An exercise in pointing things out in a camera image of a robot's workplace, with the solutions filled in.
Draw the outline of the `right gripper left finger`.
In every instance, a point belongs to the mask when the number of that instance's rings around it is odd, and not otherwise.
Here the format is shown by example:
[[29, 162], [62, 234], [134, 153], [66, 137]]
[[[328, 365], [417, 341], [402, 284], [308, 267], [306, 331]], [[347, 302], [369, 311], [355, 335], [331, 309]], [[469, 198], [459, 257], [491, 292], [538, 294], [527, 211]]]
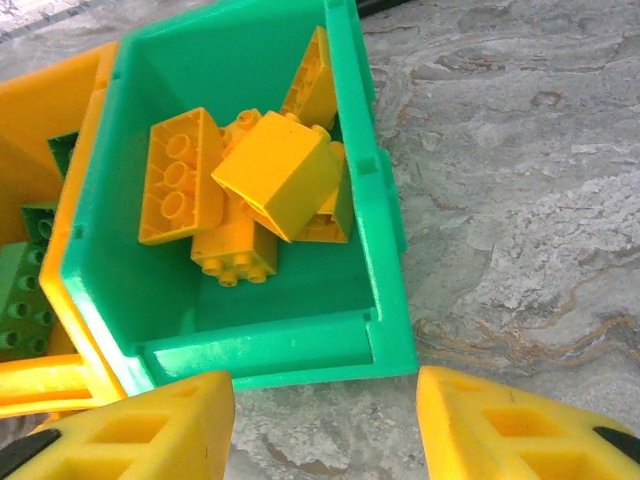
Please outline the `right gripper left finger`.
[[234, 415], [230, 374], [199, 374], [36, 429], [2, 448], [1, 476], [220, 479]]

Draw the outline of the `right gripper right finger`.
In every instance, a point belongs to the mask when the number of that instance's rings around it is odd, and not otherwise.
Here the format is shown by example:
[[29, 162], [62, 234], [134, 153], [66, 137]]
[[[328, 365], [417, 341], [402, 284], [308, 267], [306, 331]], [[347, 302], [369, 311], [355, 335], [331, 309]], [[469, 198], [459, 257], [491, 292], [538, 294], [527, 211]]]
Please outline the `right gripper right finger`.
[[636, 479], [622, 424], [445, 367], [423, 367], [416, 412], [432, 479]]

